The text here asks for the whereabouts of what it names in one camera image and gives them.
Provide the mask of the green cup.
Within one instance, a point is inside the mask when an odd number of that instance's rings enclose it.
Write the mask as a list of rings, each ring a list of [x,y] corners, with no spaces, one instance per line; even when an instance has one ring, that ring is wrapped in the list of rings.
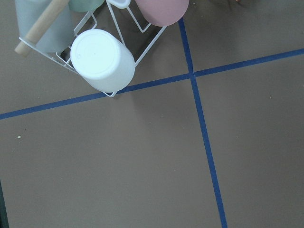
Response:
[[[72,11],[88,12],[99,8],[105,0],[70,0],[68,5]]]

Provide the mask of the pink cup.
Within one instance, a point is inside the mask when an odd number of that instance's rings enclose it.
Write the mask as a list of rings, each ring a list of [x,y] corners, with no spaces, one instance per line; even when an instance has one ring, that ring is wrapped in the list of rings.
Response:
[[[189,0],[136,0],[143,17],[152,25],[169,26],[183,17]]]

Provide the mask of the white cup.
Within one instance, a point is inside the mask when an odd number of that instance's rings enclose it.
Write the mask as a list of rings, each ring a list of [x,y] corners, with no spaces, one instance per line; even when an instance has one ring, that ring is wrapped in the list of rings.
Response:
[[[78,35],[70,56],[77,73],[101,92],[113,93],[125,88],[135,73],[135,61],[129,49],[101,29]]]

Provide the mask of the grey blue cup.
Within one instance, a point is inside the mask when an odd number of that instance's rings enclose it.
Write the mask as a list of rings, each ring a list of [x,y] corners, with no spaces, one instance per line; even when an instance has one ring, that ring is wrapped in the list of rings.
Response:
[[[33,47],[44,53],[67,48],[74,38],[67,0],[16,0],[20,43],[15,52],[27,56]]]

